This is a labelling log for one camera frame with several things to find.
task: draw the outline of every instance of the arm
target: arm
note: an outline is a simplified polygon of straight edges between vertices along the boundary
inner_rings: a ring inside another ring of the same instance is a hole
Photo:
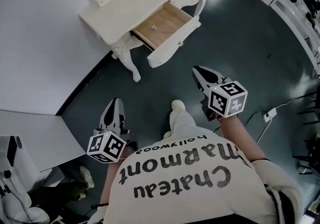
[[[101,198],[100,198],[100,204],[109,203],[111,185],[122,163],[123,163],[123,160],[119,160],[119,162],[109,164],[108,172],[106,173],[107,178],[105,179],[105,184],[104,184],[105,186],[103,188]]]
[[[220,124],[224,138],[233,142],[250,162],[266,157],[235,115],[223,118]]]
[[[268,160],[252,162],[256,173],[282,210],[283,223],[300,222],[303,213],[302,196],[297,184],[279,166]]]

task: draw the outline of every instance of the wooden drawer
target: wooden drawer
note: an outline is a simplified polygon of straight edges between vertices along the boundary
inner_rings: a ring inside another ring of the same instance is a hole
[[[147,58],[154,68],[167,62],[183,45],[186,37],[199,26],[199,16],[193,18],[170,3],[165,3],[132,33],[154,50]]]

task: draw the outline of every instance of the white sneaker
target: white sneaker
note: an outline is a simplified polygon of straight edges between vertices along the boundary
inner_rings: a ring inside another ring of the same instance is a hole
[[[171,136],[172,136],[172,131],[167,131],[163,137],[164,139],[166,139],[166,138],[171,138]]]
[[[91,177],[91,174],[90,174],[90,171],[84,167],[84,166],[80,166],[80,174],[81,174],[81,177],[82,179],[84,180],[85,183],[87,183],[88,185],[88,189],[89,188],[94,188],[95,186],[95,182],[94,180],[92,179]]]
[[[81,200],[82,198],[85,198],[87,195],[85,193],[81,193],[79,194],[79,200]]]
[[[185,110],[186,109],[185,104],[181,100],[178,100],[178,99],[173,100],[171,102],[171,108],[172,108],[172,110],[175,110],[175,109],[184,109]]]

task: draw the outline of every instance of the white vanity table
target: white vanity table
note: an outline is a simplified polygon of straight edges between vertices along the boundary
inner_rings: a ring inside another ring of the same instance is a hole
[[[113,58],[119,58],[132,71],[136,82],[141,77],[131,60],[130,49],[145,44],[153,51],[147,57],[150,66],[155,68],[164,64],[201,25],[199,15],[206,3],[206,0],[91,1],[79,16],[99,39],[110,45]],[[195,4],[193,17],[181,10]]]

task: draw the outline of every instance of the cable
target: cable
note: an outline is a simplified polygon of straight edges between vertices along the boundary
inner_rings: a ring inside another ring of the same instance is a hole
[[[25,211],[28,219],[31,221],[31,223],[33,223],[33,221],[31,220],[29,214],[27,213],[27,211],[26,211],[26,209],[25,209],[25,206],[24,206],[24,204],[22,203],[22,201],[20,200],[20,198],[17,197],[17,196],[15,195],[15,193],[13,193],[13,192],[9,189],[9,187],[5,184],[5,182],[4,182],[3,180],[1,180],[1,181],[2,181],[3,184],[5,185],[6,190],[7,190],[8,192],[11,192],[11,194],[13,194],[16,199],[18,199],[18,201],[20,202],[20,204],[21,204],[21,206],[22,206],[22,209],[24,209],[24,211]]]
[[[265,111],[259,110],[259,111],[256,111],[255,113],[253,113],[253,114],[249,117],[248,121],[246,121],[247,123],[244,125],[244,127],[247,126],[247,124],[250,122],[251,118],[252,118],[255,114],[258,114],[258,113],[260,113],[260,112],[265,112]]]
[[[282,104],[282,105],[279,105],[279,106],[277,106],[276,107],[276,109],[277,108],[279,108],[280,106],[285,106],[285,105],[287,105],[287,104],[290,104],[293,100],[296,100],[297,98],[292,98],[289,102],[287,102],[287,103],[285,103],[285,104]]]
[[[313,100],[313,101],[315,101],[315,99],[313,99],[313,98],[310,98],[310,97],[305,97],[305,98],[308,98],[308,99],[310,99],[310,100]]]
[[[221,126],[219,126],[217,129],[214,130],[213,133],[215,133],[217,130],[219,130],[221,128]]]
[[[301,97],[292,98],[289,102],[287,102],[287,103],[285,103],[285,104],[282,104],[282,105],[277,106],[277,107],[276,107],[276,109],[277,109],[277,108],[279,108],[280,106],[285,106],[285,105],[287,105],[287,104],[290,104],[292,101],[297,100],[297,99],[299,99],[299,98],[301,98]]]
[[[92,211],[92,210],[93,210],[93,209],[88,210],[88,211],[86,212],[85,216],[86,216],[90,211]]]
[[[257,144],[259,143],[260,139],[262,138],[262,136],[264,135],[265,131],[269,128],[270,124],[272,123],[272,118],[270,119],[270,123],[268,124],[268,126],[264,129],[263,133],[261,134],[260,138],[257,140]]]

